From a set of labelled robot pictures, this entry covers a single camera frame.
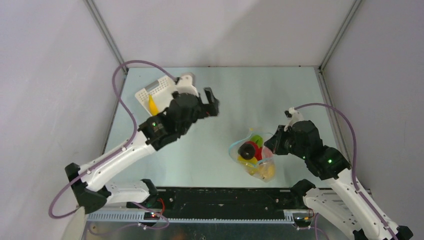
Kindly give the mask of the red round fruit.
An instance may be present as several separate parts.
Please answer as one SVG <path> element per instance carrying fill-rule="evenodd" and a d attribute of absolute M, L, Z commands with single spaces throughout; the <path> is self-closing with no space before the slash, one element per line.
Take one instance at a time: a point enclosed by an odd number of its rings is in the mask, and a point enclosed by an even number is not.
<path fill-rule="evenodd" d="M 262 147 L 259 147 L 254 141 L 246 141 L 237 150 L 237 153 L 244 160 L 252 160 L 255 158 L 257 161 L 262 160 Z"/>

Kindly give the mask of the yellow green fruit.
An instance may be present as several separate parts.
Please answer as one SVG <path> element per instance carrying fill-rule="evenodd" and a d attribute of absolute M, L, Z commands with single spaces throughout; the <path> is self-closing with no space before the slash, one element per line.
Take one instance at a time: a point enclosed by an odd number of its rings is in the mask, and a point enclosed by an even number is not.
<path fill-rule="evenodd" d="M 237 157 L 237 161 L 245 166 L 251 166 L 251 167 L 255 167 L 258 163 L 258 160 L 256 157 L 252 157 L 251 159 L 244 159 L 241 155 L 239 155 Z"/>

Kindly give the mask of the yellow banana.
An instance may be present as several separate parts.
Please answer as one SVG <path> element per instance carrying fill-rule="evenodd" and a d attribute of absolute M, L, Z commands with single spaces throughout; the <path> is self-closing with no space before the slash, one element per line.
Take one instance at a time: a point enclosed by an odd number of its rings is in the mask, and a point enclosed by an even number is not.
<path fill-rule="evenodd" d="M 148 95 L 148 110 L 152 116 L 155 116 L 159 113 L 158 107 L 151 94 Z"/>

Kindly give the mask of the green star fruit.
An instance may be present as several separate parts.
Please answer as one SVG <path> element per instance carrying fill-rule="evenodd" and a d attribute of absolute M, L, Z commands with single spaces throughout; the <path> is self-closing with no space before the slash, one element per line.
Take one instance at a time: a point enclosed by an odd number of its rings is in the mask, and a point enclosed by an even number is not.
<path fill-rule="evenodd" d="M 262 148 L 263 147 L 264 139 L 260 135 L 258 135 L 258 134 L 253 135 L 250 138 L 250 141 L 253 142 L 253 143 L 255 143 L 259 148 Z"/>

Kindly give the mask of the clear zip bag blue zipper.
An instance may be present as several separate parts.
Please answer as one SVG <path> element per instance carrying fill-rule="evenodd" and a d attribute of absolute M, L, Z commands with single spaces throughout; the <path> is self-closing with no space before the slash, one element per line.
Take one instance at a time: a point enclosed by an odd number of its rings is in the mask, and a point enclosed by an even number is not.
<path fill-rule="evenodd" d="M 232 143 L 228 154 L 244 171 L 265 183 L 273 180 L 276 165 L 273 152 L 265 146 L 272 133 L 250 128 L 245 137 Z"/>

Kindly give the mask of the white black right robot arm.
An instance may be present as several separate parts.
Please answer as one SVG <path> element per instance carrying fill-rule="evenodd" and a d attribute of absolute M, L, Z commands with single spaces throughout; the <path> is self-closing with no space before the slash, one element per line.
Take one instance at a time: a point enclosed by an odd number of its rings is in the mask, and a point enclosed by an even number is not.
<path fill-rule="evenodd" d="M 398 225 L 375 205 L 353 167 L 334 147 L 323 144 L 318 128 L 310 120 L 291 126 L 279 125 L 275 134 L 264 142 L 274 155 L 294 155 L 304 160 L 307 169 L 326 183 L 344 202 L 348 211 L 320 198 L 315 186 L 298 182 L 302 188 L 291 194 L 291 204 L 297 209 L 308 207 L 339 228 L 351 240 L 409 240 L 409 227 Z"/>

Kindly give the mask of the dark purple fruit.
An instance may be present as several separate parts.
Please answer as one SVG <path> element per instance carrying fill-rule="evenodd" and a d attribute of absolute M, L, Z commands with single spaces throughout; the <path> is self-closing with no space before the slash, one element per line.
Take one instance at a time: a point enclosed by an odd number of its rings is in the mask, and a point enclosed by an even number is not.
<path fill-rule="evenodd" d="M 256 149 L 254 145 L 246 142 L 239 147 L 237 153 L 244 159 L 249 160 L 255 156 Z"/>

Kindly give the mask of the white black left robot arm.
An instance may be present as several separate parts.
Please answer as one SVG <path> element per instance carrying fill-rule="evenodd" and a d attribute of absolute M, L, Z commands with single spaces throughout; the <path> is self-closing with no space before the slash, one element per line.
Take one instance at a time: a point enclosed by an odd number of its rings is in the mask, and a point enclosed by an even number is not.
<path fill-rule="evenodd" d="M 176 142 L 198 120 L 218 116 L 219 100 L 210 87 L 204 88 L 204 92 L 206 103 L 195 94 L 173 92 L 169 106 L 136 125 L 128 140 L 84 165 L 70 163 L 65 167 L 72 192 L 85 214 L 114 203 L 156 206 L 157 189 L 150 179 L 144 178 L 123 188 L 110 180 L 136 161 Z"/>

